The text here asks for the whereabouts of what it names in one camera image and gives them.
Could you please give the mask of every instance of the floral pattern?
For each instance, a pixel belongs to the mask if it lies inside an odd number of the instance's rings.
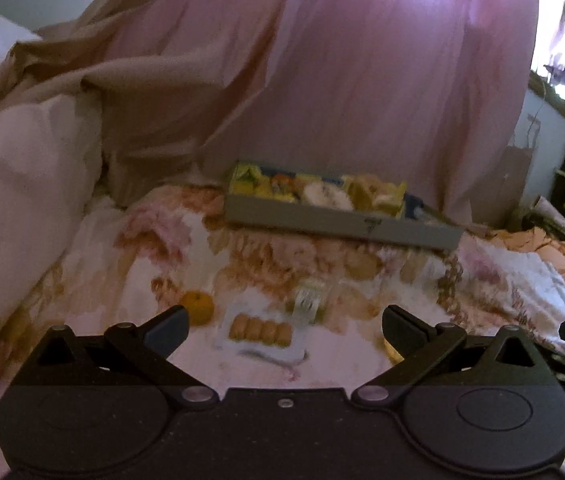
[[[219,392],[232,385],[343,386],[386,370],[381,312],[400,304],[430,324],[453,320],[490,335],[519,324],[565,354],[565,282],[535,254],[466,235],[453,253],[230,226],[213,188],[163,186],[123,212],[91,204],[72,248],[32,289],[0,332],[0,395],[52,324],[102,333],[141,324],[204,290],[216,305],[170,361]],[[94,201],[108,200],[106,197]],[[309,357],[294,367],[246,360],[215,347],[233,301],[285,308],[306,278],[325,283],[326,314],[311,329]],[[0,474],[6,465],[0,456]]]

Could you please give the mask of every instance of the pink curtain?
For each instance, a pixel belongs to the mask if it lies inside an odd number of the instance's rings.
[[[102,92],[119,203],[237,158],[376,173],[459,221],[520,115],[538,0],[96,0],[19,45],[0,109]]]

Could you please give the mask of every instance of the pink fabric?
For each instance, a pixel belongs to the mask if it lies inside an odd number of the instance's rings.
[[[193,147],[212,178],[236,158],[372,172],[469,219],[467,193],[498,162],[520,115],[537,5],[155,0],[115,34],[104,59],[205,55],[227,91],[122,97],[112,114],[133,123],[150,110],[152,120],[137,124],[131,145],[127,132],[109,132],[105,147],[145,162],[166,150],[175,168],[191,163],[181,155]],[[232,99],[237,90],[248,98]],[[203,125],[201,139],[188,139],[192,123]]]

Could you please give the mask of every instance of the screw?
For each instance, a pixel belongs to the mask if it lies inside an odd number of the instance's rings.
[[[382,402],[389,397],[384,386],[362,386],[358,388],[358,397],[365,402]]]
[[[208,402],[213,399],[213,390],[206,386],[189,386],[182,391],[182,398],[189,402]]]

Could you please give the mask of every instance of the bedspread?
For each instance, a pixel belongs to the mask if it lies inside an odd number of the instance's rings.
[[[470,235],[451,254],[355,240],[228,226],[221,192],[154,189],[127,211],[98,190],[79,232],[0,332],[0,395],[53,324],[78,335],[136,324],[177,304],[189,290],[213,297],[207,325],[192,327],[169,357],[222,396],[231,386],[351,392],[390,367],[381,311],[396,303],[430,324],[452,320],[493,335],[519,324],[565,354],[565,281],[535,253],[514,253]],[[303,278],[328,283],[326,314],[309,331],[307,358],[281,366],[214,347],[234,301],[281,309]],[[0,452],[0,475],[6,464]]]

